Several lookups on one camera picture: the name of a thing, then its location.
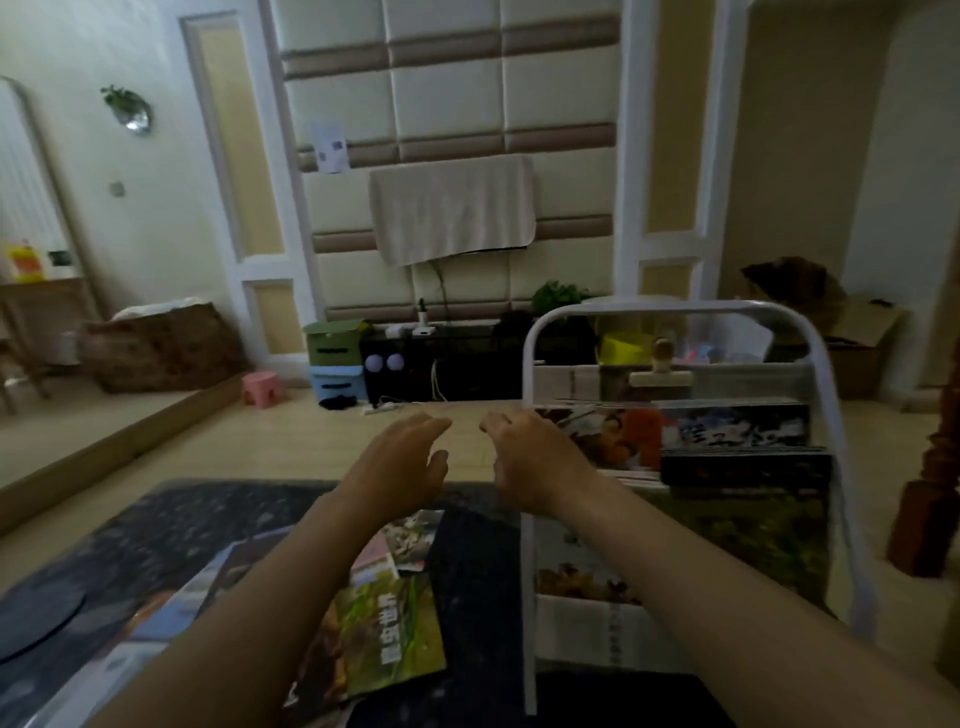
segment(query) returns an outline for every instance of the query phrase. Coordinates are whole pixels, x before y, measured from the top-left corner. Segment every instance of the padded headboard wall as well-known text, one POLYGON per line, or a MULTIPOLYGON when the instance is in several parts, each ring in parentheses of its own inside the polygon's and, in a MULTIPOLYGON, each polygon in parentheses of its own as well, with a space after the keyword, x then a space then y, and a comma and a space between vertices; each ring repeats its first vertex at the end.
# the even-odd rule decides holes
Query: padded headboard wall
POLYGON ((537 241, 442 263, 452 318, 523 306, 544 282, 612 290, 620 0, 273 0, 330 319, 443 310, 429 265, 375 249, 372 167, 522 153, 537 241), (316 171, 310 122, 339 121, 352 169, 316 171))

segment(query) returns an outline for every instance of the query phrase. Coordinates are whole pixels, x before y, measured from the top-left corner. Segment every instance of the hand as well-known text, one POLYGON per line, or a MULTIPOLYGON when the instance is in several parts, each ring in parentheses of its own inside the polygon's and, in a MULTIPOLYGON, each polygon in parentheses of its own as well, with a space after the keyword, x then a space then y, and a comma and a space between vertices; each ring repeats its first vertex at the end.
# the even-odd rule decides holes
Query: hand
POLYGON ((491 412, 480 423, 496 448, 496 490, 525 513, 563 519, 599 473, 560 428, 536 412, 491 412))
POLYGON ((446 450, 427 462, 434 442, 450 427, 446 418, 421 412, 399 420, 373 438, 337 487, 375 511, 379 524, 409 516, 436 498, 444 487, 446 450))

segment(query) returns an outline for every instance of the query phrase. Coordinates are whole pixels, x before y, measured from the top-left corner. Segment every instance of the raised platform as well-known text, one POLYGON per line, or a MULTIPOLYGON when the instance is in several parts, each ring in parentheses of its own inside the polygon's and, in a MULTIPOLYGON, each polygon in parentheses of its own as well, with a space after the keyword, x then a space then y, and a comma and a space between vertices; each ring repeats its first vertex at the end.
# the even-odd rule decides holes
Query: raised platform
POLYGON ((82 376, 13 387, 0 413, 0 536, 236 401, 239 376, 206 390, 107 395, 82 376))

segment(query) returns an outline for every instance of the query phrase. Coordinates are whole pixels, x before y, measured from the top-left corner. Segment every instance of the green storage drawer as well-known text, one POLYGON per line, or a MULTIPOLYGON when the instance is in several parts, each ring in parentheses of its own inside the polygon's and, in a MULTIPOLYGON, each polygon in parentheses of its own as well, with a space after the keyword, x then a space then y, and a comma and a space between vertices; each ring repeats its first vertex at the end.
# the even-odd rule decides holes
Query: green storage drawer
POLYGON ((303 328, 310 364, 315 367, 349 367, 363 364, 360 339, 370 330, 363 319, 318 322, 303 328))

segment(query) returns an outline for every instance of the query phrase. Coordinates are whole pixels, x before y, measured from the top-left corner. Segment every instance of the wooden table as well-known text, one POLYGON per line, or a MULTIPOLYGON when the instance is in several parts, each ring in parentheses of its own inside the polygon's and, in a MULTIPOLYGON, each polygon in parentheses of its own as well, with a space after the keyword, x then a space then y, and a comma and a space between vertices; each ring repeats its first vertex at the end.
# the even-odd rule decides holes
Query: wooden table
POLYGON ((0 283, 0 321, 7 330, 7 335, 13 342, 20 356, 24 359, 24 366, 31 369, 26 372, 33 378, 33 374, 40 366, 39 357, 30 346, 29 337, 21 325, 19 307, 29 301, 52 296, 65 296, 76 301, 81 310, 92 319, 101 319, 93 304, 90 292, 86 286, 86 279, 54 279, 42 280, 37 283, 0 283))

